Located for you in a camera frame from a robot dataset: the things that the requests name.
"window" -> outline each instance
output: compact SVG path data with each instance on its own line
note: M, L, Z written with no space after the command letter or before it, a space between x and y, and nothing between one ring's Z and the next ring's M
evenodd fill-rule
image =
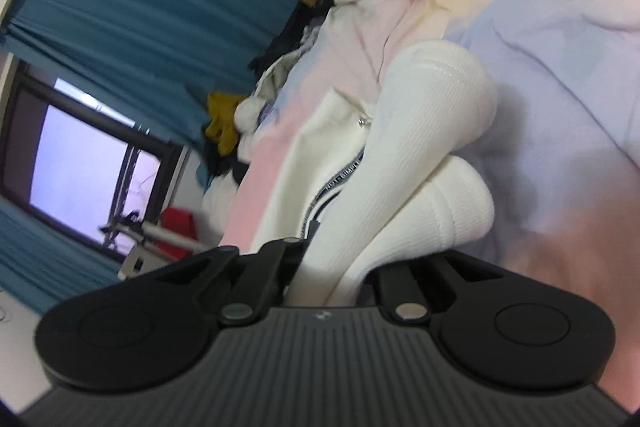
M100 227L133 211L156 221L180 153L77 87L22 64L0 132L0 191L122 260L132 240Z

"ribbed gray panel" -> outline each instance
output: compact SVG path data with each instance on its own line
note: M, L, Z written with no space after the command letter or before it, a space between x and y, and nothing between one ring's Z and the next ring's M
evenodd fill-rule
M376 309L274 309L222 332L199 364L125 396L56 389L33 427L614 427L626 414L594 387L501 393L452 368L424 330Z

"curtain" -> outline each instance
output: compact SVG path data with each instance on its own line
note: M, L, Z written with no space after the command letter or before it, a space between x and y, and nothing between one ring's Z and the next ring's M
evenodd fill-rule
M14 0L0 44L160 137L198 146L206 94L246 93L247 64L296 0Z
M118 281L119 265L0 198L0 287L43 314Z

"window frame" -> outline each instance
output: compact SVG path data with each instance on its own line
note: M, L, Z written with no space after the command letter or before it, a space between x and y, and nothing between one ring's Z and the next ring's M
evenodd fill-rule
M97 241L86 237L75 229L61 223L54 217L49 216L49 214L46 214L27 201L24 201L23 198L15 194L4 184L4 170L8 140L20 92L25 91L31 96L35 96L39 100L49 103L49 105L58 108L70 116L78 118L78 120L123 141L127 144L127 152L129 152L130 146L133 146L152 154L160 160L158 174L156 174L156 181L154 182L154 186L151 190L149 202L145 211L144 219L146 221L156 222L159 219L169 189L171 188L172 180L180 161L183 147L172 142L164 142L161 139L145 134L136 128L131 128L124 123L113 120L110 116L102 114L97 110L72 99L66 94L57 91L54 87L37 80L34 76L31 76L28 73L28 68L28 64L24 62L21 62L17 68L10 87L6 109L2 118L2 125L0 126L0 194L26 213L50 226L52 229L62 232L64 235L78 241L86 247L98 251L98 253L121 262L126 258L124 254L99 244ZM125 162L123 161L118 181L120 181L121 177L124 176L124 163ZM112 202L111 210L113 210L114 203L115 199Z

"red object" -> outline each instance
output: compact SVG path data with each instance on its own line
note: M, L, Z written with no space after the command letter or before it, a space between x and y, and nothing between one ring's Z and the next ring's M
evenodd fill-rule
M184 237L198 240L198 232L196 230L193 214L180 208L168 206L160 214L160 226L172 232L179 233ZM185 250L174 245L168 245L162 241L156 241L156 246L163 252L169 254L176 261L191 255L193 252Z

